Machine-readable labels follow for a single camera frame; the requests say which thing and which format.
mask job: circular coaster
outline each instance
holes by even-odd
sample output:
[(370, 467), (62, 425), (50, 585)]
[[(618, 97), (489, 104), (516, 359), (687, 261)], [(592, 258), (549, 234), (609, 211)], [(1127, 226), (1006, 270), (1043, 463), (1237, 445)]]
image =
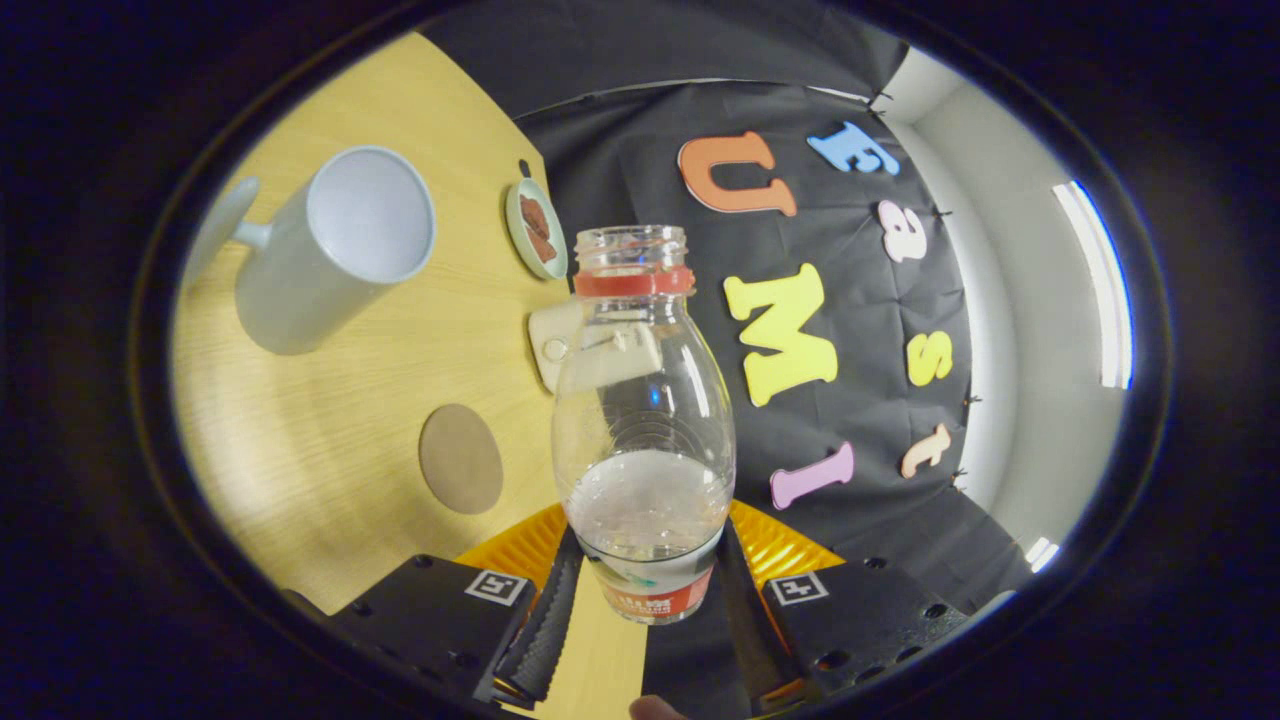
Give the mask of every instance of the circular coaster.
[(417, 460), (436, 500), (456, 512), (476, 515), (502, 495), (498, 441), (475, 410), (465, 405), (438, 407), (422, 425)]

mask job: foam letter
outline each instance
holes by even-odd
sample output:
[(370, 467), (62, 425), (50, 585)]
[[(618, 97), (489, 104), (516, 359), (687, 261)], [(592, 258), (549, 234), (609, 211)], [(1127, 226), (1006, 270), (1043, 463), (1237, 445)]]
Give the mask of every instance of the foam letter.
[(796, 199), (787, 183), (778, 178), (769, 187), (751, 190), (724, 190), (712, 179), (712, 167), (722, 163), (755, 163), (765, 170), (773, 169), (773, 152), (764, 138), (754, 132), (741, 137), (700, 137), (690, 140), (680, 149), (676, 164), (685, 177), (685, 187), (703, 205), (721, 213), (748, 213), (750, 210), (781, 210), (791, 218), (796, 214)]
[(858, 159), (858, 172), (872, 173), (884, 164), (884, 170), (896, 176), (901, 169), (897, 159), (876, 143), (869, 135), (854, 123), (845, 120), (845, 129), (831, 137), (809, 137), (809, 145), (837, 169), (849, 172), (849, 159)]
[(795, 275), (776, 281), (744, 283), (724, 278), (724, 299), (737, 320), (746, 320), (762, 305), (771, 306), (739, 336), (746, 345), (778, 351), (751, 352), (742, 361), (751, 405), (763, 407), (774, 395), (800, 383), (836, 379), (836, 346), (800, 332), (824, 300), (822, 278), (813, 265), (805, 263)]
[(938, 331), (920, 333), (906, 343), (906, 377), (911, 384), (924, 387), (933, 378), (945, 378), (951, 372), (951, 336)]
[(769, 475), (773, 489), (773, 506), (786, 510), (795, 498), (829, 486), (847, 483), (854, 477), (854, 446), (845, 441), (835, 455), (806, 465), (799, 470), (774, 470)]
[(951, 433), (947, 432), (946, 425), (938, 425), (933, 428), (933, 434), (922, 439), (920, 442), (911, 446), (911, 450), (906, 451), (902, 456), (902, 477), (911, 479), (915, 477), (915, 469), (924, 462), (929, 461), (929, 466), (934, 466), (942, 462), (942, 454), (951, 447)]
[(881, 225), (884, 227), (884, 252), (890, 259), (901, 263), (904, 258), (924, 258), (928, 243), (924, 240), (924, 225), (915, 210), (902, 210), (888, 200), (882, 200), (877, 210)]

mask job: brown food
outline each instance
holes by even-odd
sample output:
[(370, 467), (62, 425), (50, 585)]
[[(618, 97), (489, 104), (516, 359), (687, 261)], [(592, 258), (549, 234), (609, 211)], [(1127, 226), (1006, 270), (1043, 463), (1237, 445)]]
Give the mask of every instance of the brown food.
[(529, 233), (529, 242), (534, 246), (538, 259), (547, 263), (556, 258), (556, 247), (549, 242), (552, 231), (547, 224), (547, 215), (536, 200), (520, 196), (520, 215), (525, 219), (525, 232)]

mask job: wooden table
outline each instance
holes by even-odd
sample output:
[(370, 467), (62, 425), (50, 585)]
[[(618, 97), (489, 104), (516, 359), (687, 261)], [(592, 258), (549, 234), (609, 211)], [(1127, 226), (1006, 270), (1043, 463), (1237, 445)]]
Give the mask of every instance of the wooden table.
[[(556, 502), (548, 423), (525, 334), (563, 301), (506, 234), (502, 202), (541, 156), (457, 65), (417, 35), (353, 65), (285, 117), (227, 187), (261, 179), (266, 222), (335, 152), (383, 145), (422, 174), (439, 233), (426, 268), (308, 355), (255, 345), (236, 315), (232, 245), (174, 318), (174, 402), (197, 478), (228, 533), (282, 588), (332, 614), (417, 552), (454, 557)], [(419, 469), (436, 407), (463, 404), (498, 441), (504, 487), (480, 515), (442, 506)], [(539, 717), (626, 717), (645, 628), (613, 615), (582, 574), (573, 623)]]

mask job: finger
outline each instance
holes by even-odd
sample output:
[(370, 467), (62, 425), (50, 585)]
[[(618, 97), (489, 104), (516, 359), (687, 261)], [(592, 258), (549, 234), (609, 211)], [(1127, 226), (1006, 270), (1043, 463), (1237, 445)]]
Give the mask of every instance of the finger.
[(646, 694), (636, 698), (631, 707), (631, 720), (689, 720), (676, 712), (676, 708), (667, 705), (667, 701), (655, 694)]

